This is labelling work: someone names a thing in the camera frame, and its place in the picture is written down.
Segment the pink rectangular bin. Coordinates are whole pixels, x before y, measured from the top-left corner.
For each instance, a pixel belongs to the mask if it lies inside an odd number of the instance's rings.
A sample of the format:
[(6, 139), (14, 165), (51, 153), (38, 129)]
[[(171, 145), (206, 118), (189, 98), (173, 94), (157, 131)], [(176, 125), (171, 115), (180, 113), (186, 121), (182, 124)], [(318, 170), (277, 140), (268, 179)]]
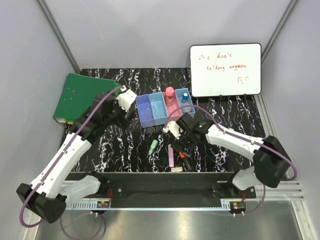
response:
[[(167, 115), (169, 116), (174, 110), (176, 110), (177, 108), (180, 107), (179, 101), (178, 101), (178, 99), (177, 99), (176, 93), (174, 92), (174, 93), (173, 93), (173, 98), (172, 98), (172, 100), (173, 100), (172, 105), (171, 105), (171, 106), (168, 106), (168, 105), (167, 105), (167, 96), (166, 96), (166, 93), (163, 92), (162, 94), (163, 94), (163, 98), (164, 98), (164, 105), (165, 105), (165, 108), (166, 108), (166, 111), (167, 111)], [(170, 121), (176, 121), (176, 120), (178, 120), (181, 116), (182, 116), (182, 110), (179, 109), (179, 110), (177, 110), (175, 113), (173, 113), (173, 114), (171, 115), (171, 117), (168, 118), (168, 121), (169, 121), (169, 122), (170, 122)]]

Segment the small blue-capped bottle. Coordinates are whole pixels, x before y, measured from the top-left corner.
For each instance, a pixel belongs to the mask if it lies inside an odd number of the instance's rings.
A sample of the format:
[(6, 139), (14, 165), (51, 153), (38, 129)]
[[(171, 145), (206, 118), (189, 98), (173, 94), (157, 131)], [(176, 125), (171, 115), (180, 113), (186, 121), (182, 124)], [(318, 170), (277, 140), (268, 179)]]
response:
[(189, 95), (188, 93), (184, 92), (181, 98), (181, 103), (184, 105), (188, 105)]

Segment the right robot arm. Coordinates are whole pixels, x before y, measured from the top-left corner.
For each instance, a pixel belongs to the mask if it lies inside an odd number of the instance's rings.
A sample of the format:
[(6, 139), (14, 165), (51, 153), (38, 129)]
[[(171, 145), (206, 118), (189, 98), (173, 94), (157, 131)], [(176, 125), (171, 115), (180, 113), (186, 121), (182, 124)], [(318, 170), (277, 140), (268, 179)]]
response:
[(272, 135), (266, 138), (248, 136), (222, 127), (214, 120), (200, 122), (189, 113), (184, 113), (176, 121), (169, 121), (163, 131), (175, 138), (171, 146), (176, 151), (192, 151), (199, 143), (207, 143), (250, 160), (253, 165), (239, 170), (227, 185), (228, 195), (235, 199), (256, 185), (277, 188), (291, 166), (288, 154)]

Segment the pink-capped colourful bottle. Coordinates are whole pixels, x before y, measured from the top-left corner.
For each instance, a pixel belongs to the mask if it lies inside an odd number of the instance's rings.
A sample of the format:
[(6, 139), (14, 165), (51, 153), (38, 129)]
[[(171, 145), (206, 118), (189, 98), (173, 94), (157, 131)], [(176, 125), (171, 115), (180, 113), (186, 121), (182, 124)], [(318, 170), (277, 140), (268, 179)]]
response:
[(175, 90), (173, 87), (169, 86), (166, 88), (165, 90), (165, 104), (170, 107), (173, 105), (173, 99), (174, 99), (174, 93), (175, 93)]

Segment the clear glitter jar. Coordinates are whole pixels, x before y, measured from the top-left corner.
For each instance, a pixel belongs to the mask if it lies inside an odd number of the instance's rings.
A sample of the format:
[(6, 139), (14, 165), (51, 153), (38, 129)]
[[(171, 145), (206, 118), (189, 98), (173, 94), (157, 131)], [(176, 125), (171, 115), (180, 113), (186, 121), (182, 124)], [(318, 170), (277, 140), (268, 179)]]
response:
[(185, 106), (181, 109), (181, 112), (191, 114), (193, 112), (193, 107), (192, 106)]

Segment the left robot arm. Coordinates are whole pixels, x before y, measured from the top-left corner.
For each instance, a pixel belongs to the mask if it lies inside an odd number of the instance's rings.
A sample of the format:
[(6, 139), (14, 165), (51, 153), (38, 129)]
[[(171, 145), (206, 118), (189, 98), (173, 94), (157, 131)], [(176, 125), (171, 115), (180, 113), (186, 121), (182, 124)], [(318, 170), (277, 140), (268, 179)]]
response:
[(63, 144), (45, 169), (30, 183), (22, 183), (16, 193), (23, 203), (19, 220), (25, 227), (34, 224), (24, 222), (24, 210), (28, 209), (43, 221), (56, 222), (67, 206), (84, 197), (94, 195), (103, 198), (111, 193), (108, 178), (95, 171), (85, 173), (82, 179), (63, 186), (75, 164), (105, 133), (109, 126), (126, 129), (134, 118), (134, 105), (137, 95), (130, 89), (117, 88), (114, 91), (99, 93), (83, 114), (69, 129)]

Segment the light blue end bin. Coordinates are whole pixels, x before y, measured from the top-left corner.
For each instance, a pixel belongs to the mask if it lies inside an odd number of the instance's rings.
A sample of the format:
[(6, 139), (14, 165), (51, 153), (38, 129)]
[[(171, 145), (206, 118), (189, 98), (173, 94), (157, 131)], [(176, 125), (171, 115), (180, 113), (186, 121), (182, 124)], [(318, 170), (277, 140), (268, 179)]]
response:
[(188, 88), (179, 88), (175, 90), (178, 104), (180, 107), (184, 106), (181, 108), (182, 114), (188, 113), (190, 116), (194, 117), (196, 111), (195, 108), (193, 107), (193, 102), (192, 98), (189, 92)]

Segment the purple rectangular bin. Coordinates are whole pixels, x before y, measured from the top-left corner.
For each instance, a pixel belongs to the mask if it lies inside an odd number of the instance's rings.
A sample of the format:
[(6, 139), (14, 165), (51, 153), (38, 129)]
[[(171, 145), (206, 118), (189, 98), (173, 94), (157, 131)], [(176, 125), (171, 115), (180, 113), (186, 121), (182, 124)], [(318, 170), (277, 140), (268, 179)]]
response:
[(155, 119), (148, 94), (140, 95), (136, 98), (139, 121), (142, 128), (148, 128), (155, 125)]

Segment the pink highlighter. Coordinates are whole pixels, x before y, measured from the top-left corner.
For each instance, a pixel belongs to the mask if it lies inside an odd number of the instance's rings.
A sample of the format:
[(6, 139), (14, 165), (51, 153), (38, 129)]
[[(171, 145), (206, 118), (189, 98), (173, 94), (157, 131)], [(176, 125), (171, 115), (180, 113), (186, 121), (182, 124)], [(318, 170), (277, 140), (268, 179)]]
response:
[(168, 145), (168, 166), (170, 168), (174, 168), (175, 167), (175, 162), (174, 162), (174, 150), (171, 147), (171, 145)]

